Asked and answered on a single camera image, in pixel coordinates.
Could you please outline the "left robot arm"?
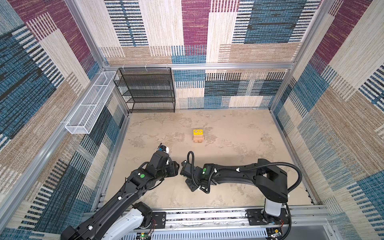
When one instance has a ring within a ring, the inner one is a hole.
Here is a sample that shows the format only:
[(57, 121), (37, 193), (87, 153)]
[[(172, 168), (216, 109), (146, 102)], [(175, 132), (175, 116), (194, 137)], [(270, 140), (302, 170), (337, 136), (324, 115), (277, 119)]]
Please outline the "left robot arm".
[(61, 233), (62, 240), (101, 240), (124, 211), (155, 183), (178, 175), (180, 165), (172, 161), (168, 153), (157, 150), (150, 161), (133, 170), (118, 192), (95, 214), (78, 227), (67, 227)]

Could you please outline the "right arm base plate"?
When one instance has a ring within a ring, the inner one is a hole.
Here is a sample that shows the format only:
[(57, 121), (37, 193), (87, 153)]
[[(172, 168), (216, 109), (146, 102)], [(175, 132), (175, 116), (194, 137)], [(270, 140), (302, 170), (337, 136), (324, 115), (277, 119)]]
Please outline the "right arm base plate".
[(264, 213), (264, 209), (248, 209), (246, 210), (246, 218), (250, 226), (261, 225), (288, 225), (291, 222), (291, 216), (285, 208), (281, 208), (278, 217)]

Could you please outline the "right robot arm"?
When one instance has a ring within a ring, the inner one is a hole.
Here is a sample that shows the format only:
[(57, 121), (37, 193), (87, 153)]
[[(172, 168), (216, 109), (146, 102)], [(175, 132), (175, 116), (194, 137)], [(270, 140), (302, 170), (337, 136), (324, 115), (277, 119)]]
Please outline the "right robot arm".
[(186, 184), (192, 192), (200, 189), (209, 194), (211, 186), (230, 183), (257, 187), (266, 198), (261, 212), (266, 224), (279, 224), (282, 205), (288, 202), (287, 173), (265, 159), (246, 166), (205, 164), (202, 168), (184, 161), (181, 175), (187, 178)]

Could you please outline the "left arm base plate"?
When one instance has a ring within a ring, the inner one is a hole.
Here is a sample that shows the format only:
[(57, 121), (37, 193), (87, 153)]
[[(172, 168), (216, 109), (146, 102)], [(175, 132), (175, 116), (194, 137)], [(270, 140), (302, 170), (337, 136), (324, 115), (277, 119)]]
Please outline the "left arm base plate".
[(139, 230), (153, 230), (153, 229), (164, 229), (167, 213), (166, 212), (152, 212), (150, 214), (140, 213), (140, 216), (143, 217), (143, 221), (138, 228), (135, 228), (134, 231)]

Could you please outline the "aluminium front rail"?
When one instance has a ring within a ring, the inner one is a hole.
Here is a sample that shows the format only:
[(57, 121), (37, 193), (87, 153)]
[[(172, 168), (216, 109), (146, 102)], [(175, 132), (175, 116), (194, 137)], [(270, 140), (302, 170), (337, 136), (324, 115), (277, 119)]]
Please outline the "aluminium front rail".
[(262, 207), (157, 209), (166, 212), (164, 229), (139, 230), (139, 210), (126, 211), (102, 240), (338, 240), (325, 207), (291, 206), (288, 225), (250, 226), (246, 210)]

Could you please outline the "white mesh wall basket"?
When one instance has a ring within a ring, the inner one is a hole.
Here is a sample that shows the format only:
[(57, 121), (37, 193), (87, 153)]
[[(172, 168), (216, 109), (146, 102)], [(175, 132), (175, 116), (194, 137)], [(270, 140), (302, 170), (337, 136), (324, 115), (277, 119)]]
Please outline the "white mesh wall basket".
[(67, 121), (66, 130), (72, 135), (90, 134), (114, 89), (116, 72), (102, 72)]

